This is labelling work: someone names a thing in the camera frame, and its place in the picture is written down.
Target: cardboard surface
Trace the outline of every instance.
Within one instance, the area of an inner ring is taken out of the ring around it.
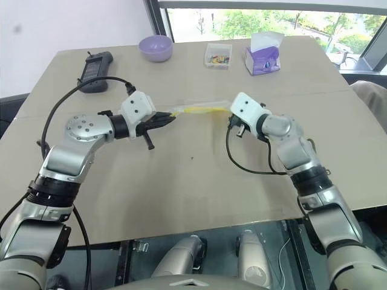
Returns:
[[[248,40],[230,43],[237,53]],[[387,135],[313,39],[286,37],[280,72],[257,77],[250,76],[243,58],[240,62],[234,58],[229,71],[204,67],[205,47],[206,43],[177,44],[166,63],[138,59],[137,47],[109,48],[115,61],[110,75],[126,78],[147,92],[160,111],[191,100],[231,101],[240,91],[251,94],[273,113],[292,115],[303,126],[352,209],[387,204]],[[191,66],[177,62],[183,53],[185,64]],[[34,142],[40,138],[46,111],[76,83],[74,71],[83,67],[76,60],[84,54],[83,50],[69,51],[53,60],[0,141],[1,215],[37,175],[42,160]],[[188,68],[192,79],[183,74]],[[60,78],[60,85],[51,83]],[[48,142],[59,142],[73,112],[118,108],[125,90],[119,84],[110,85],[103,94],[78,93],[66,102],[53,119]],[[39,104],[45,104],[44,108],[38,110]],[[141,138],[116,140],[101,148],[76,199],[91,243],[301,216],[287,176],[252,175],[228,160],[228,116],[224,112],[179,115],[169,126],[150,132],[155,145],[152,151]],[[266,145],[249,134],[241,140],[234,137],[236,130],[232,133],[230,147],[235,159],[250,169],[268,170]],[[281,169],[275,152],[273,165]],[[73,229],[70,245],[82,245],[74,216],[68,224]]]

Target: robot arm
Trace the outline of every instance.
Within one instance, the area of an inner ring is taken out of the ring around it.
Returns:
[[[363,245],[359,223],[294,118],[275,116],[242,92],[231,112],[230,125],[241,126],[239,136],[248,129],[258,139],[275,143],[278,158],[298,191],[308,237],[328,256],[332,289],[382,289],[387,266]]]
[[[173,121],[170,113],[156,112],[146,94],[131,92],[119,115],[75,115],[65,126],[63,140],[46,156],[38,176],[28,187],[0,246],[0,289],[44,289],[45,272],[63,258],[70,227],[67,221],[79,187],[94,162],[98,148],[114,139],[144,136]]]

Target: window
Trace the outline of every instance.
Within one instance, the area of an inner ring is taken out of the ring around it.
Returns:
[[[313,36],[332,62],[351,69],[386,16],[355,13],[168,9],[176,42],[250,38],[260,31]]]

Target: white wall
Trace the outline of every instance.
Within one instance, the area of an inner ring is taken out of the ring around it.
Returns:
[[[174,0],[159,0],[160,2],[173,2]],[[192,2],[197,0],[176,0],[178,2]],[[238,2],[238,0],[200,0],[200,1],[223,1]],[[239,0],[240,2],[265,2],[265,3],[299,3],[299,4],[317,4],[317,5],[344,5],[372,8],[387,8],[386,0]]]
[[[1,0],[0,11],[0,97],[30,92],[60,50],[153,34],[143,0]]]

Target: white cable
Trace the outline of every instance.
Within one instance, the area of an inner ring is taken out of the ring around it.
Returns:
[[[282,245],[281,249],[279,250],[279,254],[278,254],[278,262],[279,262],[279,270],[281,271],[281,274],[284,278],[284,284],[282,285],[281,289],[284,290],[285,289],[285,283],[286,283],[286,279],[285,279],[285,274],[284,274],[284,270],[282,269],[282,265],[281,265],[281,253],[282,251],[284,250],[284,248],[286,247],[286,245],[289,243],[290,241],[290,237],[287,239],[287,241]]]

